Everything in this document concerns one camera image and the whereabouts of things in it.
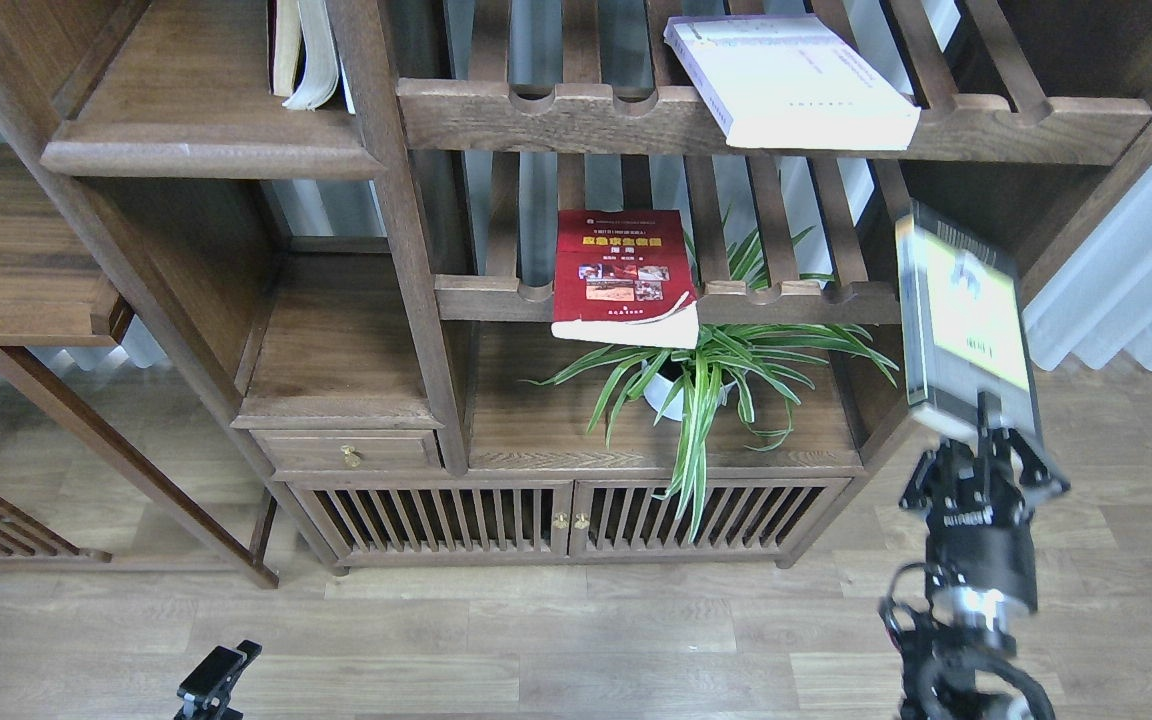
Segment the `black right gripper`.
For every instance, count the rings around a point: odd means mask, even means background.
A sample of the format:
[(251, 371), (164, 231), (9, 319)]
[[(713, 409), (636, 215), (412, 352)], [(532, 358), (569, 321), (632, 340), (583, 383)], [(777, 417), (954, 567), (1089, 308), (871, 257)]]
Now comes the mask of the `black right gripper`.
[(925, 450), (900, 505), (918, 511), (929, 528), (925, 579), (932, 602), (954, 588), (1000, 592), (1006, 601), (1038, 609), (1036, 556), (1030, 520), (1036, 507), (1068, 492), (1064, 473), (1048, 465), (1041, 446), (1018, 429), (1001, 425), (1001, 397), (977, 395), (977, 450), (945, 438)]

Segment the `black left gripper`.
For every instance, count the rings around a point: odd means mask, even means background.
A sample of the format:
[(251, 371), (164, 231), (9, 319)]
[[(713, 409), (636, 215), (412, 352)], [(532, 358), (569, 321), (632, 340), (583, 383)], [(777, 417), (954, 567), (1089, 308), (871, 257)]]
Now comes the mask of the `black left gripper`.
[(236, 650), (212, 647), (180, 683), (177, 696), (182, 706), (174, 719), (242, 719), (241, 711), (229, 707), (230, 694), (257, 655), (262, 655), (262, 644), (255, 641), (242, 641)]

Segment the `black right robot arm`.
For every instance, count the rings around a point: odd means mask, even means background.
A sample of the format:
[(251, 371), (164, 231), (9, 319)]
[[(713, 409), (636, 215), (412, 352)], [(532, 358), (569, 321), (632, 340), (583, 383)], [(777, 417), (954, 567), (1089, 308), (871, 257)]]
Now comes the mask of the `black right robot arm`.
[(1037, 611), (1030, 520), (1068, 492), (1041, 448), (1007, 427), (1000, 397), (980, 392), (977, 444), (945, 438), (923, 454), (900, 505), (927, 524), (927, 609), (886, 594), (878, 602), (902, 660), (904, 719), (1051, 719), (1043, 685), (1011, 664), (1009, 614)]

